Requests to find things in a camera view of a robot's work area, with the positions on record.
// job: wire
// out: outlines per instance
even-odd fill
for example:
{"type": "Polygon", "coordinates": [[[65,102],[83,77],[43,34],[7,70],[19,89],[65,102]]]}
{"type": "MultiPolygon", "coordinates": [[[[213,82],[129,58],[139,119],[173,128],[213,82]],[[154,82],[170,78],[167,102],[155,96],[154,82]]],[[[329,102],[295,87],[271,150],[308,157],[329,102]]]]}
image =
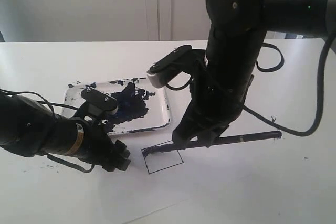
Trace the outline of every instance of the wire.
{"type": "Polygon", "coordinates": [[[166,84],[166,87],[169,88],[170,90],[180,91],[180,90],[185,89],[186,87],[188,87],[188,85],[192,82],[192,80],[193,80],[193,77],[190,76],[189,81],[187,81],[187,83],[186,83],[185,85],[183,85],[183,86],[180,86],[180,87],[178,87],[178,88],[175,88],[175,87],[170,86],[170,85],[167,83],[167,84],[166,84]]]}
{"type": "Polygon", "coordinates": [[[257,69],[260,72],[263,72],[263,73],[272,73],[272,72],[275,72],[275,71],[278,71],[279,69],[281,69],[285,64],[285,58],[284,58],[284,55],[282,54],[282,52],[280,51],[280,49],[277,46],[275,46],[273,44],[269,44],[269,43],[263,43],[263,47],[272,48],[274,50],[277,50],[280,53],[281,62],[279,64],[277,64],[275,67],[272,67],[272,68],[262,68],[262,67],[259,66],[259,63],[257,61],[257,69]]]}
{"type": "Polygon", "coordinates": [[[327,41],[325,42],[325,44],[323,46],[323,49],[322,49],[322,52],[321,52],[321,55],[320,55],[320,59],[319,59],[318,71],[317,71],[317,108],[316,108],[315,119],[314,119],[314,122],[313,122],[312,126],[308,130],[303,131],[303,132],[292,130],[292,129],[289,129],[289,128],[284,127],[282,125],[279,125],[277,123],[274,123],[274,122],[268,120],[267,118],[263,117],[259,113],[255,112],[254,110],[250,109],[249,107],[245,106],[241,102],[235,100],[231,96],[231,94],[227,90],[222,88],[221,85],[213,78],[213,76],[207,71],[207,69],[203,65],[203,63],[201,61],[199,61],[199,62],[201,63],[202,68],[205,70],[205,72],[208,75],[211,82],[213,82],[213,84],[216,85],[217,88],[225,96],[230,98],[233,102],[238,104],[241,108],[243,108],[249,114],[255,116],[256,118],[263,121],[264,123],[267,123],[268,125],[270,125],[272,127],[275,127],[275,128],[277,128],[281,131],[287,132],[291,135],[301,136],[301,137],[310,136],[317,130],[317,128],[319,127],[319,125],[321,123],[321,120],[322,120],[323,105],[324,105],[324,71],[325,71],[325,68],[326,68],[326,61],[327,61],[328,52],[331,48],[332,43],[335,41],[335,39],[336,39],[336,30],[333,31],[330,34],[330,36],[328,37],[327,41]]]}
{"type": "Polygon", "coordinates": [[[0,89],[0,92],[4,95],[17,95],[17,94],[33,94],[33,95],[36,95],[36,96],[40,97],[45,102],[45,104],[50,108],[51,112],[53,113],[53,118],[56,119],[55,110],[54,110],[53,106],[51,105],[51,103],[47,99],[45,99],[42,95],[40,95],[38,93],[31,92],[31,91],[8,91],[8,90],[4,90],[4,89],[0,89]]]}
{"type": "MultiPolygon", "coordinates": [[[[44,102],[44,101],[36,101],[36,102],[38,102],[40,104],[46,104],[46,102],[44,102]]],[[[54,102],[50,102],[50,104],[52,106],[55,106],[55,107],[62,107],[62,108],[67,108],[67,109],[71,109],[71,110],[78,110],[77,107],[66,105],[66,104],[60,104],[60,103],[54,103],[54,102]]]]}

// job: white paint tray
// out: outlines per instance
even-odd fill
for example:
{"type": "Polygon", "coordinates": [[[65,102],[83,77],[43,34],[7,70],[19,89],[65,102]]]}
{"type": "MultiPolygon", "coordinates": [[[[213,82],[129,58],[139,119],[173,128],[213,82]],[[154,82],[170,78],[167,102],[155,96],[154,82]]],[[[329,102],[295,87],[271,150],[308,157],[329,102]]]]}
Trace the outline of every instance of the white paint tray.
{"type": "MultiPolygon", "coordinates": [[[[164,89],[156,89],[147,78],[134,78],[92,84],[78,81],[69,84],[64,104],[79,108],[83,89],[91,86],[118,100],[118,111],[103,122],[108,135],[155,131],[169,125],[170,112],[164,89]]],[[[62,115],[72,117],[74,111],[63,108],[62,115]]]]}

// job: drawn square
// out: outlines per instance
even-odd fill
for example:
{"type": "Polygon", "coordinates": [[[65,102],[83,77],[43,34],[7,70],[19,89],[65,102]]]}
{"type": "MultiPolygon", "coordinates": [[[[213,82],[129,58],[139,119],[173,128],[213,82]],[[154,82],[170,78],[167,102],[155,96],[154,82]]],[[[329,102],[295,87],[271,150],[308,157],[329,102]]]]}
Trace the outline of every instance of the drawn square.
{"type": "MultiPolygon", "coordinates": [[[[157,144],[154,146],[160,146],[160,145],[163,145],[169,142],[157,144]]],[[[184,163],[178,150],[174,150],[171,152],[163,152],[163,153],[156,152],[153,154],[149,154],[147,157],[143,155],[143,158],[145,160],[148,174],[156,173],[156,172],[171,168],[176,165],[181,165],[184,163]]]]}

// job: white table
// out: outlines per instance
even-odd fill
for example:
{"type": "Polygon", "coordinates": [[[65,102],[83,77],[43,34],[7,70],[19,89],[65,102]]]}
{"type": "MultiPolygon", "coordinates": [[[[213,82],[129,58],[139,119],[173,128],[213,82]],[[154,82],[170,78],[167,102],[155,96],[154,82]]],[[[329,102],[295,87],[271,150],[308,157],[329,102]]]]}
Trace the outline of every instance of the white table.
{"type": "MultiPolygon", "coordinates": [[[[320,39],[269,40],[286,58],[275,73],[255,70],[246,104],[277,123],[306,130],[316,108],[320,39]]],[[[62,103],[67,84],[144,77],[175,47],[205,41],[0,44],[0,86],[31,90],[62,103]]],[[[260,65],[279,56],[263,49],[260,65]]],[[[184,164],[148,175],[140,149],[170,140],[189,102],[168,91],[172,125],[123,136],[126,172],[83,174],[45,157],[0,150],[0,223],[335,223],[336,57],[329,54],[323,120],[311,137],[264,140],[181,151],[184,164]]],[[[186,76],[174,80],[182,84],[186,76]]],[[[247,113],[225,135],[272,130],[247,113]]]]}

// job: sticker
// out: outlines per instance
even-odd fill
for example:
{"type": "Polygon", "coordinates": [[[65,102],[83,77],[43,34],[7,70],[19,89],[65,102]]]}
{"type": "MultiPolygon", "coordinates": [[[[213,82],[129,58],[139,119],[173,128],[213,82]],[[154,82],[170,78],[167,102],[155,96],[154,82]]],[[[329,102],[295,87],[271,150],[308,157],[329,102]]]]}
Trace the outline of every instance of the sticker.
{"type": "Polygon", "coordinates": [[[75,141],[74,145],[70,148],[70,150],[68,150],[67,152],[65,152],[63,155],[72,155],[82,145],[82,142],[83,142],[83,139],[84,139],[84,128],[83,128],[82,125],[80,125],[78,123],[76,123],[76,126],[77,126],[77,138],[76,138],[76,141],[75,141]]]}
{"type": "Polygon", "coordinates": [[[204,55],[204,64],[205,64],[205,66],[208,66],[208,63],[209,63],[208,58],[206,57],[206,55],[204,55]]]}

